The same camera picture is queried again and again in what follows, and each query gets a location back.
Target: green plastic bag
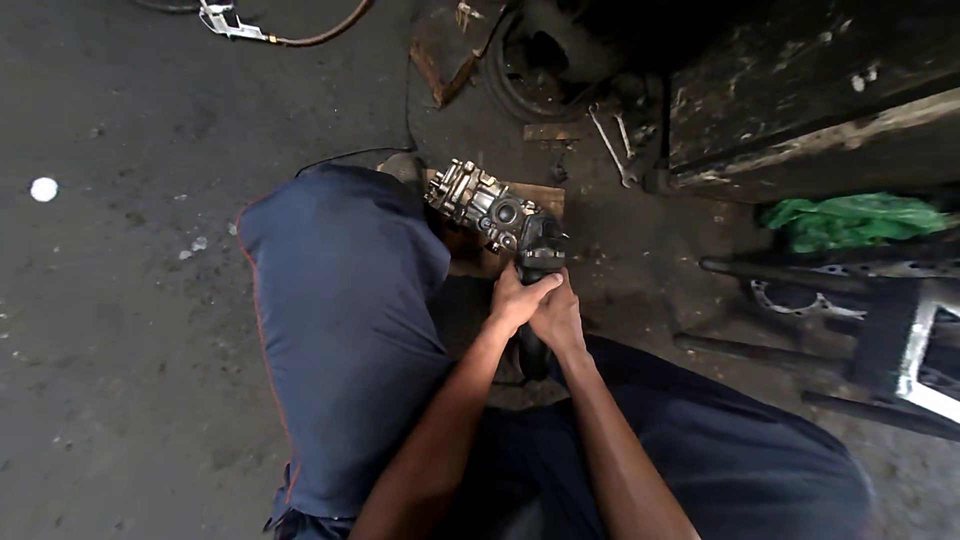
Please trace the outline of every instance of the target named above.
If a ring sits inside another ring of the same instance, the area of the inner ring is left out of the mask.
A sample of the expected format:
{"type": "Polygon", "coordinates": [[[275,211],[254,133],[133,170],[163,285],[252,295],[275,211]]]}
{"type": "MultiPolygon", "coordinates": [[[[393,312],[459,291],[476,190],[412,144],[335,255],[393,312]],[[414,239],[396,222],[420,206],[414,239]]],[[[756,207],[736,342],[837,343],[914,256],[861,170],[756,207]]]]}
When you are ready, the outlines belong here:
{"type": "Polygon", "coordinates": [[[814,203],[787,199],[760,216],[767,229],[785,227],[796,253],[886,245],[949,227],[945,214],[920,199],[868,193],[814,203]]]}

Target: white spot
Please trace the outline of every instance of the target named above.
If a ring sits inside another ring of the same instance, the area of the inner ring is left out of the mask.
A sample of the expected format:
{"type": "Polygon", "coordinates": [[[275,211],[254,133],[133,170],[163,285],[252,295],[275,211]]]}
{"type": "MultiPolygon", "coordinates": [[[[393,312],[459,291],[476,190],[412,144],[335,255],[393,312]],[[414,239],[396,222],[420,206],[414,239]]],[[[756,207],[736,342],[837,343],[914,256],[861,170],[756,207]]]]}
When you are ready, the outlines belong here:
{"type": "Polygon", "coordinates": [[[49,203],[57,196],[57,181],[52,178],[38,178],[30,186],[30,196],[41,203],[49,203]]]}

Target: work trousers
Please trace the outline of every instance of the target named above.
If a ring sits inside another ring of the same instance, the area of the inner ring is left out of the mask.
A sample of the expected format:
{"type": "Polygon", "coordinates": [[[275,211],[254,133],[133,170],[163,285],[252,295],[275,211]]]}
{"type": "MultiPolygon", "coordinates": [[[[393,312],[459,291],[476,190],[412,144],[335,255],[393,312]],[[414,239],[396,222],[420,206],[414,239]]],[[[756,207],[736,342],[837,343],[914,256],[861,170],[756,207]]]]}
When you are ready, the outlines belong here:
{"type": "MultiPolygon", "coordinates": [[[[273,526],[299,516],[304,538],[345,537],[455,363],[428,308],[449,252],[423,213],[387,174],[321,165],[238,220],[292,449],[273,526]]],[[[594,336],[588,349],[705,540],[857,537],[869,484],[825,431],[640,350],[594,336]]],[[[488,409],[465,485],[480,477],[533,485],[543,537],[604,537],[570,400],[488,409]]]]}

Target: wrench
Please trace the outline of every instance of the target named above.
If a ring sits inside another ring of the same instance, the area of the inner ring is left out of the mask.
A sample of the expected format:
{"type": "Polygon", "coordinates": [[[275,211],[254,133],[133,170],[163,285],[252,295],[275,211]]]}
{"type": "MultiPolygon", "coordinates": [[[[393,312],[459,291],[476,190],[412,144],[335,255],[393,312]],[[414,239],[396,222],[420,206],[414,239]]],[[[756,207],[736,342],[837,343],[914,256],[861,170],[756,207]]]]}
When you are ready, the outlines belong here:
{"type": "Polygon", "coordinates": [[[627,160],[632,160],[636,156],[630,139],[627,137],[627,126],[623,123],[623,112],[618,112],[613,116],[616,118],[616,125],[620,127],[620,136],[623,137],[623,147],[627,149],[627,160]]]}
{"type": "Polygon", "coordinates": [[[623,168],[623,165],[620,163],[620,158],[618,158],[616,156],[616,152],[613,151],[613,145],[610,144],[610,140],[607,138],[607,133],[603,131],[603,126],[601,126],[600,121],[597,120],[596,112],[599,108],[600,107],[594,103],[587,108],[587,112],[590,113],[590,119],[593,120],[593,124],[597,127],[597,131],[600,132],[600,136],[603,137],[603,142],[607,145],[607,150],[610,151],[610,156],[613,158],[613,162],[616,163],[617,170],[620,171],[620,183],[624,187],[630,187],[630,184],[627,181],[632,180],[636,182],[636,175],[623,168]]]}

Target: hand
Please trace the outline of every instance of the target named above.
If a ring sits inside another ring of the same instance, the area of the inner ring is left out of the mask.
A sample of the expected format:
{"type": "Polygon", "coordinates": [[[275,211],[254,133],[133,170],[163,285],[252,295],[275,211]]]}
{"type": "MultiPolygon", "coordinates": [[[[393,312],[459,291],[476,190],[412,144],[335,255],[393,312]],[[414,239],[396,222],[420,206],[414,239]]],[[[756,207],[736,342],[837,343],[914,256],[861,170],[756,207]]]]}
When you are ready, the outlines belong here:
{"type": "Polygon", "coordinates": [[[584,327],[580,322],[580,299],[573,293],[566,268],[563,274],[563,284],[546,296],[530,318],[534,333],[558,358],[587,350],[584,327]]]}
{"type": "Polygon", "coordinates": [[[516,329],[530,320],[543,297],[563,282],[560,274],[550,274],[532,285],[524,286],[516,274],[516,267],[510,262],[493,287],[488,321],[513,335],[516,329]]]}

